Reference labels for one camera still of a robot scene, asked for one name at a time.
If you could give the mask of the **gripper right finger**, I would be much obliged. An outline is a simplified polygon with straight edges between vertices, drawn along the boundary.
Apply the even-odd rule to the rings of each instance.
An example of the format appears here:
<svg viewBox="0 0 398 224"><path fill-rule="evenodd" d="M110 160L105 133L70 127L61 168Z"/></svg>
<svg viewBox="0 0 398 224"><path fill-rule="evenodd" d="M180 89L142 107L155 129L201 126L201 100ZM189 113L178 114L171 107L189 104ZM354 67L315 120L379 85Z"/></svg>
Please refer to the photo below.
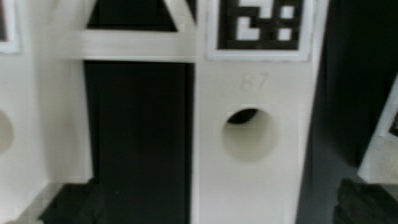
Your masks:
<svg viewBox="0 0 398 224"><path fill-rule="evenodd" d="M333 224L398 224L398 200L379 184L341 181Z"/></svg>

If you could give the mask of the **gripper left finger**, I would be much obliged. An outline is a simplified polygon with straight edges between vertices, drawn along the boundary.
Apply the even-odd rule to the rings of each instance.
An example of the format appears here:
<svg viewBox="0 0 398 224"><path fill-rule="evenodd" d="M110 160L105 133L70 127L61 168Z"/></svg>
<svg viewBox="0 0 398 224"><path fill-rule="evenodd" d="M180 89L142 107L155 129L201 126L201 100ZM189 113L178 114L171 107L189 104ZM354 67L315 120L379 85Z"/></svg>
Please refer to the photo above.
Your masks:
<svg viewBox="0 0 398 224"><path fill-rule="evenodd" d="M96 179L66 184L39 215L45 224L105 224L105 202Z"/></svg>

